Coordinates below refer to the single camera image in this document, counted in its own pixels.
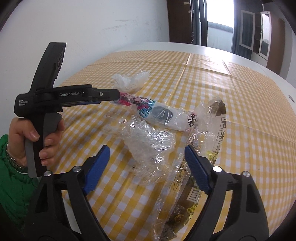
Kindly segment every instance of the hand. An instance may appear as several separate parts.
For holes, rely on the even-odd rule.
[[[49,134],[45,140],[45,148],[39,152],[42,166],[50,166],[55,162],[55,155],[59,149],[59,142],[65,130],[65,121],[62,119],[54,133]],[[8,135],[8,152],[17,164],[26,167],[28,165],[25,152],[25,138],[32,142],[39,139],[32,122],[25,118],[14,118],[10,123]]]

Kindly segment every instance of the wooden door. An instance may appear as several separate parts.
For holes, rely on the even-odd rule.
[[[170,42],[191,44],[194,28],[191,0],[167,0]]]

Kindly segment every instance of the white wall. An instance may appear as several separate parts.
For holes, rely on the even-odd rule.
[[[216,28],[207,29],[207,46],[231,52],[233,33]]]
[[[296,35],[274,2],[266,3],[263,7],[264,11],[271,11],[285,21],[285,50],[280,76],[296,88]]]
[[[0,135],[49,42],[66,42],[55,86],[125,45],[169,42],[166,0],[25,0],[0,32]]]

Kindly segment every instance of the table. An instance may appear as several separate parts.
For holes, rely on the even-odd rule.
[[[288,102],[290,103],[293,111],[296,114],[296,103],[294,103],[289,96],[291,96],[294,101],[296,101],[296,89],[284,80],[282,77],[278,76],[271,70],[266,67],[257,64],[249,59],[243,58],[239,55],[232,54],[230,52],[226,52],[220,49],[200,46],[200,45],[192,45],[192,44],[182,44],[182,43],[168,43],[168,42],[145,42],[137,45],[129,45],[123,47],[117,52],[121,51],[134,51],[134,50],[166,50],[166,51],[179,51],[185,53],[195,53],[201,54],[209,57],[220,58],[224,61],[229,61],[235,64],[239,64],[248,68],[253,69],[269,78],[271,78],[276,85],[283,92]]]
[[[199,101],[207,102],[219,95],[226,104],[227,127],[216,164],[232,173],[251,172],[272,233],[295,200],[296,116],[286,96],[295,96],[295,89],[254,62],[212,48],[146,43],[123,50],[126,52],[112,53],[87,66],[62,85],[90,83],[94,87],[110,88],[114,73],[131,75],[143,69],[151,70],[152,76],[138,93],[140,96],[192,110]],[[107,144],[111,149],[110,162],[89,202],[111,239],[151,240],[152,210],[164,187],[144,188],[130,174],[130,153],[120,140],[102,130],[107,124],[104,115],[110,110],[125,115],[125,111],[109,103],[65,108],[67,129],[58,154],[60,163],[55,170],[68,171],[94,155],[102,144]],[[172,160],[182,152],[185,141],[186,134],[177,133]],[[184,239],[204,201],[205,195],[176,240]],[[227,208],[222,211],[216,231],[222,228],[226,215]]]

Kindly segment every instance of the wooden cabinet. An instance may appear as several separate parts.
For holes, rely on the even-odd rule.
[[[266,68],[280,74],[285,48],[285,23],[272,12],[255,14],[253,52],[267,60]]]
[[[258,54],[256,54],[255,52],[252,52],[252,55],[251,55],[251,60],[262,65],[263,67],[266,68],[267,66],[267,60],[260,57]]]
[[[194,44],[193,0],[167,0],[170,42]]]

